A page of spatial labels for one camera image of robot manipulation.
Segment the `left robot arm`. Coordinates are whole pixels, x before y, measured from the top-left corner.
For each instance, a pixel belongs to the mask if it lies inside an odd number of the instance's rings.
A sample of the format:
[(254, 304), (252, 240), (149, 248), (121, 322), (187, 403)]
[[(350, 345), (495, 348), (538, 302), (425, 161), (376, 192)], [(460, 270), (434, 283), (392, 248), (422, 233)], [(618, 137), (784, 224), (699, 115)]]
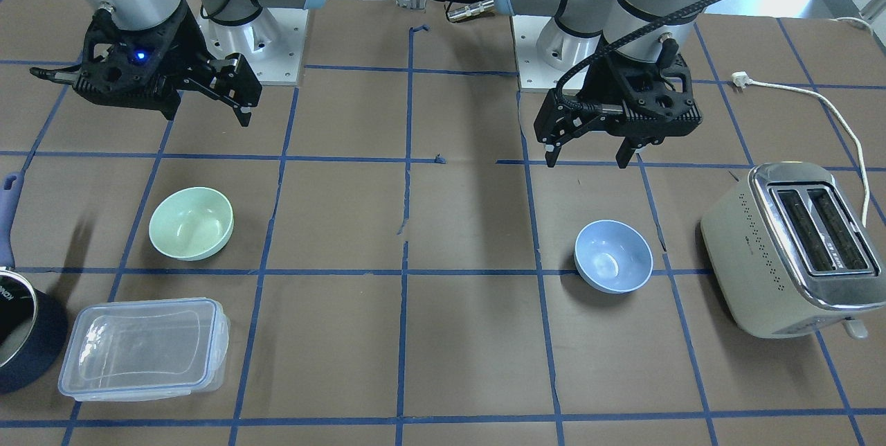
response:
[(534, 121), (545, 164), (588, 132), (618, 136), (619, 166), (703, 120), (680, 54), (711, 0), (494, 0), (504, 15), (544, 18), (530, 55), (560, 71)]

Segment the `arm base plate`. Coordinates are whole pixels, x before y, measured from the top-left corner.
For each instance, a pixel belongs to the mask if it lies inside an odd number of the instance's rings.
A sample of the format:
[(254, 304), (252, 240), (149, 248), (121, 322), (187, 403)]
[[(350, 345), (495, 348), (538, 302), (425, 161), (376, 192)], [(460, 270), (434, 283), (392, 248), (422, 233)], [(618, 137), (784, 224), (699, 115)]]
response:
[(264, 8), (241, 26), (197, 18), (209, 51), (218, 59), (243, 55), (262, 85), (296, 87), (300, 82), (309, 10)]
[(545, 93), (570, 67), (593, 54), (598, 36), (564, 32), (553, 17), (512, 17), (516, 63), (522, 92)]

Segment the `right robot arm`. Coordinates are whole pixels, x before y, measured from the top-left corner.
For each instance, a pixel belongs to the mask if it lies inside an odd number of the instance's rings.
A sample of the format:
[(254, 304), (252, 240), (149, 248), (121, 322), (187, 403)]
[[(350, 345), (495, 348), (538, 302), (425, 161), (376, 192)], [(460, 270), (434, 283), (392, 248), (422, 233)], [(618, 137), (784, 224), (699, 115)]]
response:
[(262, 95), (252, 63), (285, 57), (272, 8), (310, 10), (325, 0), (86, 0), (93, 10), (82, 61), (33, 67), (38, 79), (72, 87), (110, 107), (151, 109), (173, 120), (181, 91), (196, 91), (232, 109), (248, 126)]

